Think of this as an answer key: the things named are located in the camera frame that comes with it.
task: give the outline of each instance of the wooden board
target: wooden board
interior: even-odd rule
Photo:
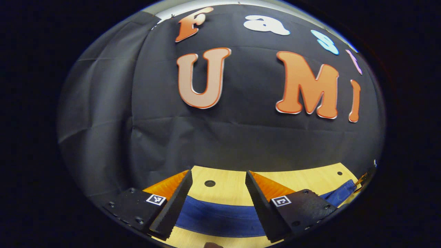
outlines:
[[[206,202],[252,206],[250,194],[245,185],[245,171],[231,171],[194,166],[192,169],[193,185],[188,195]],[[285,172],[257,172],[273,181],[276,181],[294,191],[310,189],[318,195],[337,189],[343,183],[357,178],[341,163],[296,171]],[[205,186],[207,180],[216,184],[213,187]],[[345,202],[351,202],[358,192],[350,196]],[[160,242],[177,248],[203,248],[206,242],[213,242],[224,248],[264,248],[276,243],[270,243],[266,236],[230,238],[216,237],[188,231],[174,227],[170,238]]]

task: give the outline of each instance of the letter m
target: letter m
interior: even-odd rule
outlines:
[[[291,52],[278,52],[277,57],[285,65],[285,90],[283,99],[276,103],[276,110],[281,113],[300,113],[302,105],[299,102],[299,94],[301,93],[308,114],[314,112],[321,99],[317,115],[335,119],[338,71],[330,65],[323,64],[315,78],[303,56]]]

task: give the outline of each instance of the blue stripe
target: blue stripe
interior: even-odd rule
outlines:
[[[355,190],[354,182],[349,180],[338,189],[321,195],[334,206],[339,206]],[[260,237],[265,232],[254,206],[233,206],[209,203],[187,196],[176,226],[218,237]]]

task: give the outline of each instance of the black cloth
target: black cloth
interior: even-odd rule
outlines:
[[[194,165],[253,171],[290,171],[343,163],[356,177],[379,159],[385,109],[365,59],[326,30],[301,18],[250,5],[220,5],[199,32],[179,43],[179,21],[193,10],[153,26],[139,12],[106,32],[78,59],[64,85],[59,144],[74,179],[99,203],[128,187],[146,188]],[[282,22],[290,35],[247,29],[245,16]],[[338,56],[311,30],[328,36]],[[193,84],[206,86],[206,50],[227,47],[223,90],[209,109],[188,106],[178,92],[178,57],[198,54]],[[360,75],[346,49],[363,71]],[[305,57],[314,75],[322,64],[339,72],[338,117],[279,113],[284,65],[278,51]],[[361,86],[359,121],[351,123],[350,80]]]

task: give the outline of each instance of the orange letter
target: orange letter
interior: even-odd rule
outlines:
[[[276,103],[281,113],[298,114],[302,111],[299,102],[299,89],[308,114],[317,108],[317,115],[323,118],[337,117],[337,79],[338,71],[327,64],[320,67],[317,78],[311,71],[306,60],[297,53],[278,52],[277,57],[285,65],[285,90],[283,99]]]
[[[182,18],[179,21],[179,23],[181,24],[181,28],[175,42],[180,42],[192,35],[195,35],[199,31],[199,29],[194,28],[194,25],[201,25],[202,23],[204,23],[205,15],[202,13],[208,13],[211,11],[213,11],[213,7],[206,7],[187,17]]]
[[[222,76],[224,74],[224,60],[230,56],[229,48],[214,48],[203,55],[207,60],[207,87],[203,93],[193,89],[193,64],[198,60],[195,53],[178,58],[179,67],[178,88],[182,100],[190,106],[207,109],[213,107],[221,97]]]
[[[360,107],[360,85],[355,80],[351,80],[352,92],[354,97],[352,99],[352,110],[349,113],[349,121],[357,122],[358,121],[358,109]]]

